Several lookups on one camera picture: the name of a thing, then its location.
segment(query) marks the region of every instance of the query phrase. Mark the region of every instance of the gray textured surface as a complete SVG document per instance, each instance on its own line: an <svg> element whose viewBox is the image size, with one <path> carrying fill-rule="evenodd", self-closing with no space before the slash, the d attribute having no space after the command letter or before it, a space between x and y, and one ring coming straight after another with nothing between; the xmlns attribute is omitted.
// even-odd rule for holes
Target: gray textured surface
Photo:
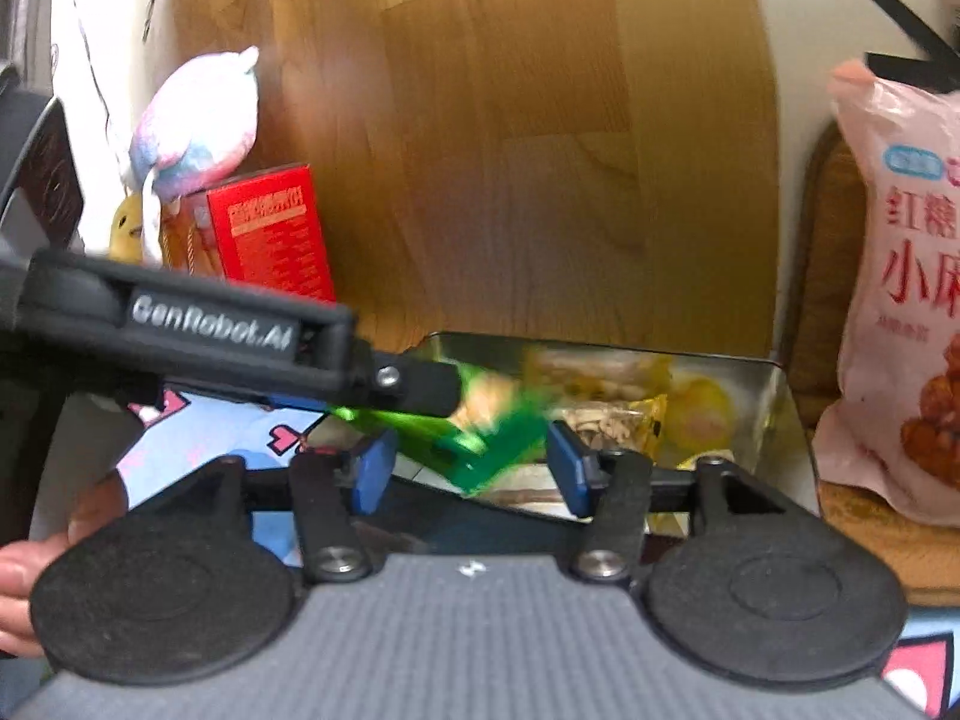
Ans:
<svg viewBox="0 0 960 720"><path fill-rule="evenodd" d="M283 637L232 671L178 688L61 675L13 720L922 716L879 680L790 695L704 674L624 593L570 581L549 557L392 556L360 584L315 590Z"/></svg>

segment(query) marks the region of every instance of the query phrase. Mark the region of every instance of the snack packaging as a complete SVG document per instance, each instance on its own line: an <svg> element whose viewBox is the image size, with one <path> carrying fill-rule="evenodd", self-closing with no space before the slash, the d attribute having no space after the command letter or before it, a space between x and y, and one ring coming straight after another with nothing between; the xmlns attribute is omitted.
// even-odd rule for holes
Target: snack packaging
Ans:
<svg viewBox="0 0 960 720"><path fill-rule="evenodd" d="M683 452L729 449L736 426L731 396L715 379L696 376L674 382L664 435Z"/></svg>
<svg viewBox="0 0 960 720"><path fill-rule="evenodd" d="M653 459L661 439L666 395L630 403L587 401L560 406L562 419L591 449L632 449Z"/></svg>
<svg viewBox="0 0 960 720"><path fill-rule="evenodd" d="M632 349L531 346L523 384L557 401L637 401L669 391L670 362L668 355Z"/></svg>
<svg viewBox="0 0 960 720"><path fill-rule="evenodd" d="M168 268L334 300L310 169L264 170L163 206Z"/></svg>
<svg viewBox="0 0 960 720"><path fill-rule="evenodd" d="M842 399L813 440L820 474L958 526L960 94L879 79L859 62L837 68L829 90L869 200Z"/></svg>
<svg viewBox="0 0 960 720"><path fill-rule="evenodd" d="M474 495L509 467L542 457L546 417L544 404L516 381L475 365L455 365L464 390L450 418L343 408L335 413L363 433L395 428L400 454Z"/></svg>

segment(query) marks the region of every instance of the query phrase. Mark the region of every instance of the green plastic wrapper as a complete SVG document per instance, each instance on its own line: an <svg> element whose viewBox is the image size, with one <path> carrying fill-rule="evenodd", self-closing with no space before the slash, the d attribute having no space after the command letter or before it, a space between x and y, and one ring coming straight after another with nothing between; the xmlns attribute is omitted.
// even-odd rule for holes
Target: green plastic wrapper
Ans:
<svg viewBox="0 0 960 720"><path fill-rule="evenodd" d="M450 418L339 408L362 433L397 430L398 451L442 475L467 495L480 493L504 470L544 454L544 402L502 374L463 362L461 407Z"/></svg>

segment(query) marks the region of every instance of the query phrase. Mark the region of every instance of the human hand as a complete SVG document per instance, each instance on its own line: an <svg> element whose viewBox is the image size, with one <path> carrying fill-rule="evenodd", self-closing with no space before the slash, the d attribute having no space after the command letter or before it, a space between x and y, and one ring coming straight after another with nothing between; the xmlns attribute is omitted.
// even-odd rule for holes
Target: human hand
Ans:
<svg viewBox="0 0 960 720"><path fill-rule="evenodd" d="M127 489L113 471L80 497L66 533L0 548L0 651L20 658L43 655L30 623L30 592L37 578L67 548L121 517L127 504Z"/></svg>

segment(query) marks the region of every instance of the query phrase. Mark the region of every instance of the blue gripper pad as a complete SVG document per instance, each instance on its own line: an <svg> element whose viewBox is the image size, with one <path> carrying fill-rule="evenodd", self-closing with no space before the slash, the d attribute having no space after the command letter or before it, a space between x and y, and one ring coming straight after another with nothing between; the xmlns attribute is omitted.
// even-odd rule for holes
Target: blue gripper pad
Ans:
<svg viewBox="0 0 960 720"><path fill-rule="evenodd" d="M546 431L546 464L570 514L590 517L593 512L580 447L573 445L555 422Z"/></svg>
<svg viewBox="0 0 960 720"><path fill-rule="evenodd" d="M374 437L354 459L353 513L373 514L397 463L397 431Z"/></svg>

